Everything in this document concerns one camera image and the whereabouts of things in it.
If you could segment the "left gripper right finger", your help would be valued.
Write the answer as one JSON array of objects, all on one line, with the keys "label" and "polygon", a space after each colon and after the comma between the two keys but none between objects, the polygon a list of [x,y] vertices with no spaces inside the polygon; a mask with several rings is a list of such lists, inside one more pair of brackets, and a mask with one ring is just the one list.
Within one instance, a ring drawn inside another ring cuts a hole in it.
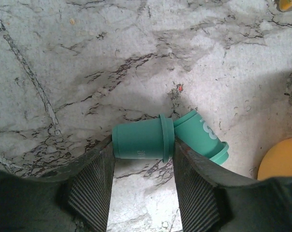
[{"label": "left gripper right finger", "polygon": [[292,232],[292,177],[236,174],[180,139],[173,165],[183,231]]}]

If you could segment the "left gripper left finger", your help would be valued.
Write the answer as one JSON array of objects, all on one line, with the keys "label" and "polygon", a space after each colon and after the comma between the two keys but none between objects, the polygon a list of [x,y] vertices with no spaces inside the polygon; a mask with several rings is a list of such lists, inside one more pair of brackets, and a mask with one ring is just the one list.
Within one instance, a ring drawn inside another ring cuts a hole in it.
[{"label": "left gripper left finger", "polygon": [[0,232],[104,232],[115,168],[112,138],[41,177],[0,171]]}]

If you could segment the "orange plastic storage basket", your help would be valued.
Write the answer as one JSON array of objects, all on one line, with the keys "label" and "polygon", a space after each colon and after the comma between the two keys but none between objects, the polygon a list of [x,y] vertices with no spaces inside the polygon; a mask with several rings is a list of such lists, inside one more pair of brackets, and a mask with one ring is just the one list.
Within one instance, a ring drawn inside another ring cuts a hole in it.
[{"label": "orange plastic storage basket", "polygon": [[292,177],[292,138],[277,143],[262,159],[257,179],[271,177]]}]

